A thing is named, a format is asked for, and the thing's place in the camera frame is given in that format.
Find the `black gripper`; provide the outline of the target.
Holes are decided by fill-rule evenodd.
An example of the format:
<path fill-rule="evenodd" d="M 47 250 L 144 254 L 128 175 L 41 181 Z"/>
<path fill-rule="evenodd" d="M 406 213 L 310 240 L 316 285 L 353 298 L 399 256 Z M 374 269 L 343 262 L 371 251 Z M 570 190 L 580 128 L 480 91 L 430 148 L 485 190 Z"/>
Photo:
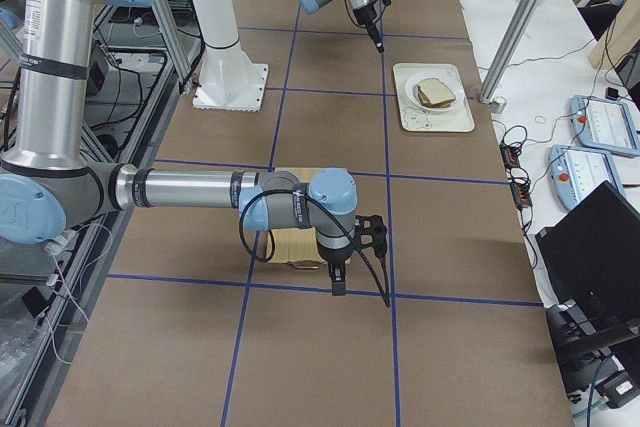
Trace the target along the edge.
<path fill-rule="evenodd" d="M 355 23 L 359 28 L 367 28 L 367 33 L 376 47 L 379 53 L 384 52 L 384 43 L 382 40 L 382 36 L 375 25 L 378 19 L 378 12 L 376 7 L 377 1 L 373 0 L 371 2 L 367 2 L 363 5 L 356 6 L 353 4 L 351 6 L 352 13 L 355 18 Z"/>
<path fill-rule="evenodd" d="M 319 245 L 319 254 L 327 262 L 331 279 L 331 294 L 333 296 L 346 295 L 346 264 L 352 256 L 352 248 L 329 248 Z"/>

